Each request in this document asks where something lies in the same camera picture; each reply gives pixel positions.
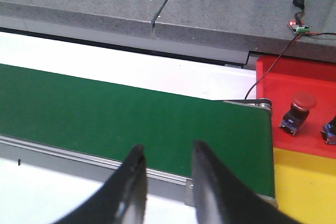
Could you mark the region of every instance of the granite countertop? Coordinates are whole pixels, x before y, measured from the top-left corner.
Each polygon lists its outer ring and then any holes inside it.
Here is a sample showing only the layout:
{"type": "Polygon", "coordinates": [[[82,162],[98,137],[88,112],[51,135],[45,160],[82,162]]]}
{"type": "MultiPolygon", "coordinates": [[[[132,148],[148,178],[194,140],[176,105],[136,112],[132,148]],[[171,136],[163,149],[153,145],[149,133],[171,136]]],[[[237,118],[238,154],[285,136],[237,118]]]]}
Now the granite countertop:
{"type": "MultiPolygon", "coordinates": [[[[306,24],[336,32],[336,0],[306,0],[306,24]]],[[[0,27],[245,63],[293,38],[292,0],[0,0],[0,27]]],[[[336,62],[336,38],[301,38],[288,56],[336,62]]]]}

